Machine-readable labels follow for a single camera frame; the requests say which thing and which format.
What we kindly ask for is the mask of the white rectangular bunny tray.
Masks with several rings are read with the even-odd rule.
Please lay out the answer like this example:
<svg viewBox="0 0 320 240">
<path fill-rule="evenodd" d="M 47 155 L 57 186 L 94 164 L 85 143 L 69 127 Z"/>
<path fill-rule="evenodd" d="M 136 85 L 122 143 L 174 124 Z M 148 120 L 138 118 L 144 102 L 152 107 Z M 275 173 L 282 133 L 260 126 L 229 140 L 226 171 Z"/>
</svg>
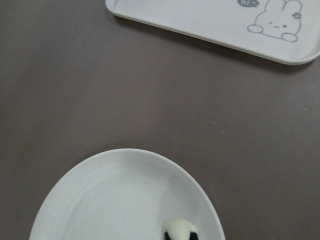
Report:
<svg viewBox="0 0 320 240">
<path fill-rule="evenodd" d="M 286 65 L 320 54 L 317 0 L 107 0 L 115 16 Z"/>
</svg>

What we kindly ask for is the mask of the small white round plate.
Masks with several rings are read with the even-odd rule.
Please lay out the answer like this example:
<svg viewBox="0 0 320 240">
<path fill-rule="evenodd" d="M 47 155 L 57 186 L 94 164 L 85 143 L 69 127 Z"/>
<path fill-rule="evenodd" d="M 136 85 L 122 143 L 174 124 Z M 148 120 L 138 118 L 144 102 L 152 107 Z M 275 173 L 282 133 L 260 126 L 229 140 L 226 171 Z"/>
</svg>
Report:
<svg viewBox="0 0 320 240">
<path fill-rule="evenodd" d="M 188 237 L 223 240 L 210 199 L 181 166 L 157 153 L 122 148 L 70 169 L 50 190 L 32 240 L 163 240 L 165 222 L 193 224 Z"/>
</svg>

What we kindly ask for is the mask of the panda bun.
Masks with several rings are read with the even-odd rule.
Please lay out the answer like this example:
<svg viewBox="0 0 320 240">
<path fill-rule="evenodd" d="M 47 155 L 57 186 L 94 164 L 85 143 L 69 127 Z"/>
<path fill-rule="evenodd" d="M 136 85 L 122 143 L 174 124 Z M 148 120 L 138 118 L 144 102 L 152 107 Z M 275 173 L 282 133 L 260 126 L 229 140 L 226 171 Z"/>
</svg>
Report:
<svg viewBox="0 0 320 240">
<path fill-rule="evenodd" d="M 199 240 L 198 228 L 184 218 L 173 218 L 162 223 L 161 240 Z"/>
</svg>

